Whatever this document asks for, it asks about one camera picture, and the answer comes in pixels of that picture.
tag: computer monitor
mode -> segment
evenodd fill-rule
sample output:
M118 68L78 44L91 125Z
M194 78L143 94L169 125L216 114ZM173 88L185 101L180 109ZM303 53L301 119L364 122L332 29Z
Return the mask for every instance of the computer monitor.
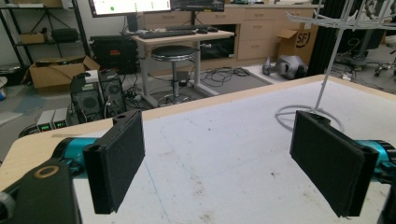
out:
M89 0L89 4L94 18L171 10L170 0Z
M173 11L224 11L224 0L171 0Z

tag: stool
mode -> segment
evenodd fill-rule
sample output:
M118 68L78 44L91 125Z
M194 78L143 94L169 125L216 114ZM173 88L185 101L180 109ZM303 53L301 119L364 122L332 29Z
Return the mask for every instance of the stool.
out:
M158 101L158 106L165 105L176 105L187 100L190 100L189 96L180 95L178 92L178 80L177 80L177 68L176 62L181 62L185 60L192 60L195 49L186 47L186 46L164 46L158 47L151 51L152 59L159 62L171 62L172 63L172 90L173 93L169 95L165 95Z

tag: keyboard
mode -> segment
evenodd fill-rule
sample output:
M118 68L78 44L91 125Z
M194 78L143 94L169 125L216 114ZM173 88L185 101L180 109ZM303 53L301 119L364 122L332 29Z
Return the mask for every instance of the keyboard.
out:
M153 39L153 38L163 38L181 35L195 35L194 31L180 30L180 31L165 31L165 32L147 32L137 34L142 39Z
M210 25L208 24L197 24L197 25L181 25L181 26L166 26L166 30L168 31L177 31L177 30L196 30L196 29L207 29Z

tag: cardboard box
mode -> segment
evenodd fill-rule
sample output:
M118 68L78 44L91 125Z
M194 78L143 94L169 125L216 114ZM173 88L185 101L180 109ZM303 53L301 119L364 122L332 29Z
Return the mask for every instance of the cardboard box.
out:
M37 88L40 95L52 95L59 92L70 92L70 84Z
M92 58L62 58L38 60L29 68L36 88L69 85L74 76L87 70L98 70L100 65Z
M318 27L310 23L301 23L299 30L281 30L277 34L280 38L277 56L297 55L306 65L309 65L317 32Z
M14 0L14 4L43 4L44 7L63 7L62 0Z
M47 35L41 33L24 33L20 35L22 44L38 44L47 41Z

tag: desk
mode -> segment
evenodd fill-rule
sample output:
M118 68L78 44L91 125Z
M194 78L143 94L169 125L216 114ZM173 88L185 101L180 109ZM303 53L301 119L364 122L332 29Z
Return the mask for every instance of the desk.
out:
M117 214L93 213L88 181L74 181L84 223L376 223L389 186L371 183L361 216L337 218L290 157L282 106L312 105L323 76L143 112L147 156ZM322 106L353 139L396 146L396 96L330 77ZM100 136L109 119L28 135L0 168L0 189L50 157L65 137Z
M138 57L140 62L140 72L142 74L143 82L143 98L152 106L157 107L158 102L149 94L148 87L148 47L158 46L158 45L170 45L177 44L181 42L194 42L194 47L196 49L194 53L194 81L191 82L196 88L203 90L211 95L218 95L217 92L210 90L208 87L201 84L200 74L201 74L201 51L200 42L203 40L210 39L222 39L232 36L233 33L226 31L218 31L215 33L208 34L196 34L196 35L182 35L164 38L154 38L154 39L142 39L138 36L132 37L133 40L137 42Z

